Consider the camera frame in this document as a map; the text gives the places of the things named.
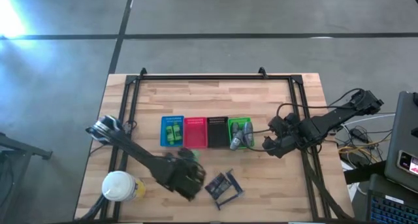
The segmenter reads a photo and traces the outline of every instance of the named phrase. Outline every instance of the blue tray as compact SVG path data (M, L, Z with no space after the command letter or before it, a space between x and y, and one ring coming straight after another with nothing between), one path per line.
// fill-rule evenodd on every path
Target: blue tray
M167 141L167 132L165 130L165 127L173 126L174 122L176 122L180 126L180 132L182 134L182 138L184 138L183 119L184 119L184 116L163 116L161 118L161 134L159 138L159 143L161 146L170 146L170 147L183 146L183 140L174 141L174 144L170 145L170 143Z

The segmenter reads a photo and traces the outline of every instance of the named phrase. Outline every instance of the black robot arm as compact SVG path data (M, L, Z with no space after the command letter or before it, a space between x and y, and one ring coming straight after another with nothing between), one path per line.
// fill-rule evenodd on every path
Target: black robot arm
M147 167L157 183L169 191L177 191L187 200L192 200L201 190L204 177L203 168L188 158L154 156L130 140L122 124L112 116L105 116L86 131L102 144L117 146Z
M296 115L290 113L284 119L278 115L268 126L275 132L276 139L266 137L263 148L271 156L281 158L294 149L304 150L316 146L327 137L328 132L338 128L353 116L363 116L379 112L382 100L377 99L370 91L358 91L351 96L351 100L324 116L314 116L300 121Z

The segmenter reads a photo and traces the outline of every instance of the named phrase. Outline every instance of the wooden table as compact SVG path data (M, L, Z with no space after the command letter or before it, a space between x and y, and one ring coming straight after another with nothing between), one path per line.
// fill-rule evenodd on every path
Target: wooden table
M125 77L125 74L109 76L100 116L119 114ZM308 104L326 105L319 75L303 74L303 79ZM138 126L133 131L132 139L154 155L163 155L169 149L159 145L161 116L247 116L251 117L254 130L262 130L267 128L267 123L275 115L279 104L290 102L289 86L283 80L141 81L135 114ZM129 101L127 105L125 119L128 118ZM290 106L283 107L280 116L284 117L291 111ZM310 112L312 116L323 115L327 110L311 109ZM255 135L256 148L261 147L263 136L266 135L270 133ZM99 143L93 142L91 149L98 146ZM111 147L106 146L89 158L76 217L84 215L99 197L101 182L107 174L110 153ZM129 158L127 172L143 179L147 191L143 199L122 203L120 221L232 222L312 219L299 151L295 150L282 159L271 157L265 152L249 150L233 152L206 149L200 153L199 163L207 172L205 185L219 172L227 172L233 168L233 175L245 191L244 196L226 204L221 211L217 210L205 190L195 200L188 202L179 194L171 193L158 185L147 168ZM324 143L319 157L327 189L345 212L353 216L335 145ZM315 196L321 214L317 191Z

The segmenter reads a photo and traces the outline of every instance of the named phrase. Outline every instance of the white container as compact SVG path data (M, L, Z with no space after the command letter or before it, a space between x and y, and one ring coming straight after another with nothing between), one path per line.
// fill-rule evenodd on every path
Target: white container
M111 201L128 201L145 195L145 184L127 172L109 172L102 183L102 194Z

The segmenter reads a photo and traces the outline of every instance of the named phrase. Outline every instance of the red tray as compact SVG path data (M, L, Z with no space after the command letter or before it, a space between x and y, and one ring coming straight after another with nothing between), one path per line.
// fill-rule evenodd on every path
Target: red tray
M208 147L208 126L206 117L184 118L183 146L191 149Z

